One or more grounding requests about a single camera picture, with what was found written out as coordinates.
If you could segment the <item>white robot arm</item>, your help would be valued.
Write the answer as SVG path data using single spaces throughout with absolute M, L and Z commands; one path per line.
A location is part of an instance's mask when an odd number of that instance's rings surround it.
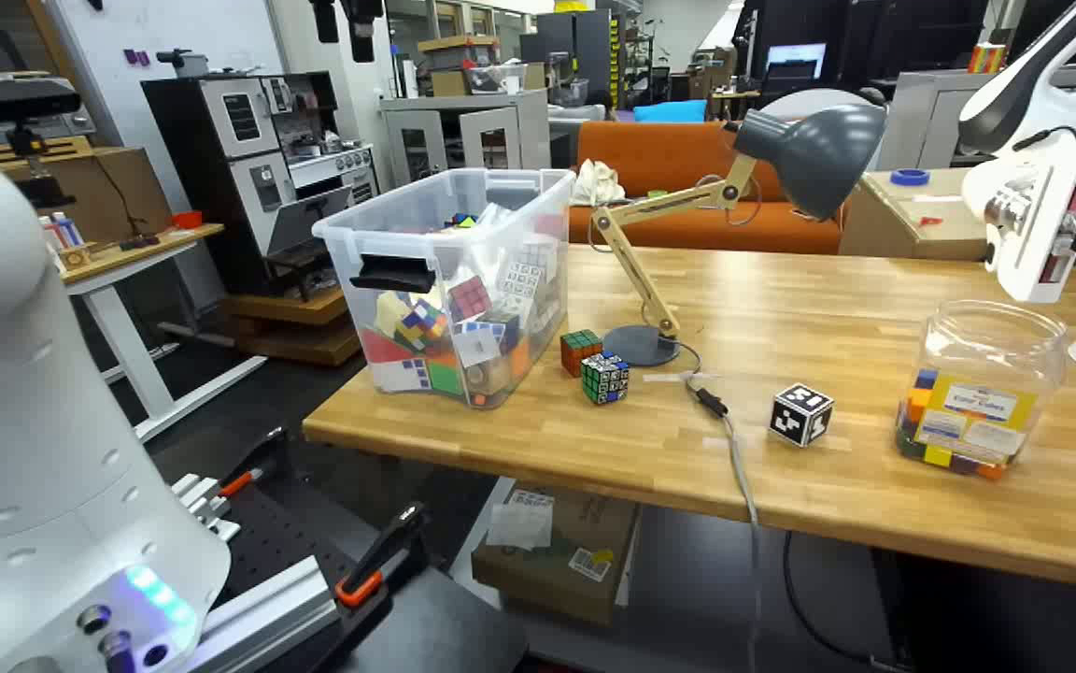
M 109 391 L 0 173 L 0 673 L 179 673 L 226 570 Z

